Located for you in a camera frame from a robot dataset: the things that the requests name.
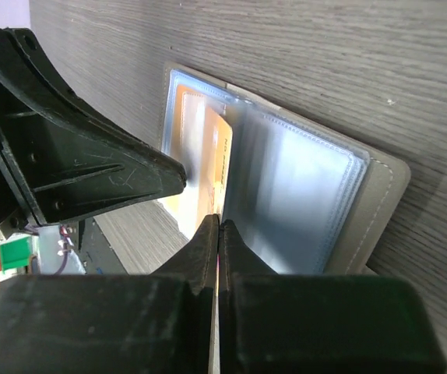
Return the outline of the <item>grey card holder wallet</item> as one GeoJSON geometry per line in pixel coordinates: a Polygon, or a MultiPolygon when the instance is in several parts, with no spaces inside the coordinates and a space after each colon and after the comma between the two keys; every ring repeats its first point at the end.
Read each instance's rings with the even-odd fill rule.
{"type": "Polygon", "coordinates": [[[175,63],[164,70],[166,155],[165,117],[179,85],[226,105],[233,138],[220,219],[277,273],[361,273],[409,184],[408,165],[175,63]]]}

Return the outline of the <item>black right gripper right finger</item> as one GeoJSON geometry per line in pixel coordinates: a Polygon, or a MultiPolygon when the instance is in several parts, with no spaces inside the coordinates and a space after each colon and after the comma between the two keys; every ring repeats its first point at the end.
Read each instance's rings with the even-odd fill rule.
{"type": "Polygon", "coordinates": [[[398,278],[282,275],[220,227],[223,373],[444,373],[417,291],[398,278]]]}

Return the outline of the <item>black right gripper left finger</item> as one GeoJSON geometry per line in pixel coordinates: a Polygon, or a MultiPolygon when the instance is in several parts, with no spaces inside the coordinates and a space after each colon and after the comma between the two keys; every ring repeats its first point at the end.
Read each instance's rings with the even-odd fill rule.
{"type": "Polygon", "coordinates": [[[220,220],[147,275],[0,284],[0,373],[211,373],[220,220]]]}

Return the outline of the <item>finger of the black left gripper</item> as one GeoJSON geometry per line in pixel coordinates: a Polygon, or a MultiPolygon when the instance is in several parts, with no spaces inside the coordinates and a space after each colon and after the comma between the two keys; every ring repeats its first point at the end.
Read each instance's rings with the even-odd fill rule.
{"type": "Polygon", "coordinates": [[[79,221],[183,191],[183,166],[79,98],[28,29],[0,29],[0,224],[79,221]]]}

